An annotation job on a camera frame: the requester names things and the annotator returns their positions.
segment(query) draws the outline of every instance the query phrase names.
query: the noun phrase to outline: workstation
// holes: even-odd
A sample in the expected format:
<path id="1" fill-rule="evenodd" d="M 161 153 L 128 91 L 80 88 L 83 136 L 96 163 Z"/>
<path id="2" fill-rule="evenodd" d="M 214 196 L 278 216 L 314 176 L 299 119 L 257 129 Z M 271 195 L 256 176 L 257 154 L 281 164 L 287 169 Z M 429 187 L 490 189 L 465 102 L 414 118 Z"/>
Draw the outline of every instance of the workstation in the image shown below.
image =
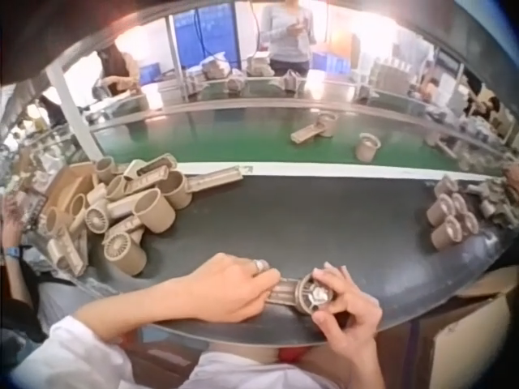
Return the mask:
<path id="1" fill-rule="evenodd" d="M 410 19 L 406 10 L 400 18 L 389 19 L 352 9 L 350 2 L 301 1 L 315 19 L 326 21 L 314 26 L 317 43 L 311 68 L 305 76 L 292 72 L 275 76 L 257 44 L 258 28 L 250 31 L 265 3 L 207 3 L 197 11 L 187 2 L 140 10 L 139 23 L 129 23 L 121 15 L 110 29 L 92 31 L 74 42 L 74 50 L 64 48 L 41 74 L 20 82 L 14 100 L 6 103 L 4 138 L 20 132 L 28 103 L 40 110 L 41 118 L 49 116 L 38 100 L 41 93 L 59 105 L 66 119 L 66 124 L 54 128 L 44 120 L 48 128 L 18 145 L 19 150 L 32 151 L 32 163 L 15 174 L 18 188 L 33 188 L 38 180 L 44 187 L 46 204 L 35 223 L 28 225 L 27 237 L 54 271 L 93 297 L 107 297 L 184 276 L 221 251 L 264 259 L 288 280 L 301 280 L 328 261 L 346 265 L 359 287 L 379 300 L 384 312 L 380 330 L 391 331 L 441 310 L 510 247 L 517 236 L 517 200 L 502 188 L 506 187 L 503 171 L 517 162 L 517 97 L 511 91 L 515 81 L 504 83 L 493 77 L 485 50 L 499 58 L 492 66 L 503 69 L 514 66 L 513 56 L 465 8 L 455 3 L 456 8 L 449 10 L 450 22 L 477 24 L 471 24 L 470 31 L 478 34 L 460 39 L 455 32 L 446 35 L 448 29 L 437 24 L 419 23 L 425 16 Z M 436 15 L 427 8 L 420 12 Z M 216 14 L 222 19 L 208 19 Z M 229 25 L 224 24 L 226 17 Z M 373 23 L 371 36 L 362 29 L 339 28 L 348 25 L 345 20 L 352 26 L 360 24 L 355 18 Z M 190 41 L 182 34 L 189 21 L 193 31 L 201 31 L 191 34 Z M 233 42 L 211 30 L 211 23 L 232 31 Z M 385 30 L 377 31 L 376 24 Z M 391 28 L 392 41 L 373 43 L 381 34 L 389 35 Z M 425 59 L 413 76 L 400 59 L 406 57 L 393 56 L 400 28 L 412 28 L 431 46 L 432 60 Z M 483 47 L 477 58 L 465 48 L 472 39 L 479 39 Z M 134 58 L 139 81 L 124 92 L 98 93 L 101 98 L 96 99 L 92 85 L 102 84 L 97 82 L 101 68 L 92 59 L 112 44 Z M 197 58 L 186 49 L 193 45 L 200 47 Z M 214 53 L 221 52 L 224 59 L 214 59 Z M 462 112 L 471 96 L 465 66 L 471 66 L 485 85 L 481 101 L 468 114 Z M 82 83 L 78 74 L 88 67 L 93 69 Z M 38 79 L 42 76 L 47 83 Z M 44 87 L 27 88 L 27 83 Z M 472 115 L 489 96 L 500 98 L 497 112 L 489 114 L 489 120 Z M 324 117 L 332 118 L 332 130 L 320 127 Z M 23 130 L 36 128 L 35 121 L 41 118 L 29 115 L 26 119 L 32 124 L 25 123 Z M 12 151 L 14 162 L 17 152 Z M 42 158 L 48 163 L 42 164 Z M 175 216 L 165 221 L 164 229 L 150 228 L 140 219 L 138 228 L 121 233 L 144 231 L 130 241 L 144 259 L 136 265 L 138 271 L 134 267 L 128 271 L 107 258 L 107 229 L 99 233 L 88 219 L 76 222 L 81 212 L 72 205 L 86 199 L 79 207 L 86 214 L 96 206 L 91 201 L 95 198 L 107 199 L 116 208 L 113 204 L 122 198 L 109 197 L 113 181 L 124 177 L 124 190 L 138 186 L 145 173 L 136 172 L 147 165 L 153 167 L 150 170 L 168 169 L 162 179 L 125 195 L 158 193 L 158 198 L 168 200 L 164 209 L 174 210 Z M 161 184 L 173 185 L 171 172 L 179 172 L 192 184 L 197 177 L 230 169 L 239 179 L 196 193 L 185 209 L 169 201 L 164 190 L 168 185 Z M 457 189 L 437 190 L 445 180 L 455 182 Z M 97 198 L 92 192 L 100 184 L 105 185 L 105 194 Z M 13 186 L 7 183 L 6 190 Z M 455 194 L 466 202 L 466 212 L 452 211 L 431 221 L 427 210 L 444 198 L 441 195 L 450 196 L 445 200 L 450 202 Z M 117 217 L 105 211 L 106 228 L 138 217 L 134 206 Z M 456 230 L 467 212 L 475 216 L 477 230 L 453 238 L 447 216 L 459 219 L 453 222 Z M 452 240 L 445 245 L 433 238 L 444 225 Z M 49 245 L 52 240 L 57 243 Z M 485 289 L 482 296 L 490 304 L 508 294 L 507 288 L 509 284 L 490 292 Z M 466 302 L 463 309 L 472 313 L 467 308 L 471 304 Z M 155 328 L 198 340 L 281 348 L 324 341 L 308 315 L 276 302 L 244 323 L 185 320 L 157 323 Z M 502 332 L 489 339 L 500 336 Z"/>

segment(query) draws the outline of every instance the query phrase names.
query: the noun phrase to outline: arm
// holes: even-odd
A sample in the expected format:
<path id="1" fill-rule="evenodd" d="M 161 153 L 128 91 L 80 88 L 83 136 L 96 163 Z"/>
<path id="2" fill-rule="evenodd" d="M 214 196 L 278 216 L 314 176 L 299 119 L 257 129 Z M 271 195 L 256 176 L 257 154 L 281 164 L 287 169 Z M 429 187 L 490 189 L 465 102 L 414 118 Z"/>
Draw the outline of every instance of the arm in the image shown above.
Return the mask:
<path id="1" fill-rule="evenodd" d="M 262 44 L 279 41 L 286 36 L 286 28 L 272 29 L 272 8 L 266 6 L 261 15 L 259 40 Z"/>

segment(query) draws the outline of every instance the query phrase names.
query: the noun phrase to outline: left hand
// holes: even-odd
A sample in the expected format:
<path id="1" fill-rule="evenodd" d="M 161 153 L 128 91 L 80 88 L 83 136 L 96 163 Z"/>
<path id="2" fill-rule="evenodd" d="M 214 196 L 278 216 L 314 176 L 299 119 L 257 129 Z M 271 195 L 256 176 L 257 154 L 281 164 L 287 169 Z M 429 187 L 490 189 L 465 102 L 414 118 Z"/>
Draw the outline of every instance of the left hand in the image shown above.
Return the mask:
<path id="1" fill-rule="evenodd" d="M 376 355 L 375 335 L 382 319 L 379 302 L 360 290 L 344 266 L 339 270 L 325 263 L 324 269 L 315 269 L 312 276 L 337 294 L 335 300 L 312 315 L 332 350 L 350 361 Z M 350 318 L 341 329 L 333 315 L 345 311 Z"/>
<path id="2" fill-rule="evenodd" d="M 2 202 L 2 247 L 18 247 L 22 238 L 22 210 L 14 195 L 9 194 Z"/>

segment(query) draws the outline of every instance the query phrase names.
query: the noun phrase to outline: elongated plastic arm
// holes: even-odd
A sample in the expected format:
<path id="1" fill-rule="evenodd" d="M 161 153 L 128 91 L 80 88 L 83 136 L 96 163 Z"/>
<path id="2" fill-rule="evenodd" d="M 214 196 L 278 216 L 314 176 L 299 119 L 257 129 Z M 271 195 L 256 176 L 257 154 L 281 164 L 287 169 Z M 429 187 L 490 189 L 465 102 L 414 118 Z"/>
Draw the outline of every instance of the elongated plastic arm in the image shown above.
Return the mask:
<path id="1" fill-rule="evenodd" d="M 242 172 L 238 166 L 218 170 L 208 174 L 200 174 L 187 179 L 187 191 L 190 193 L 200 192 L 216 186 L 230 184 L 243 179 Z"/>

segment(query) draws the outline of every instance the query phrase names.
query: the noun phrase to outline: blue panel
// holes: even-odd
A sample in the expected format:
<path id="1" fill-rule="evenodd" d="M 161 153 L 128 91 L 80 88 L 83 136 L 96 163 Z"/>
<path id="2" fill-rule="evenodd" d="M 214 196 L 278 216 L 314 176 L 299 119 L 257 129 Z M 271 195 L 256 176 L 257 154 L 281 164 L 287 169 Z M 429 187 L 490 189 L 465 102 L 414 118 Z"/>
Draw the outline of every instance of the blue panel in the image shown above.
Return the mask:
<path id="1" fill-rule="evenodd" d="M 174 15 L 178 56 L 183 66 L 198 65 L 204 58 L 222 51 L 231 66 L 239 63 L 231 7 L 225 3 Z"/>

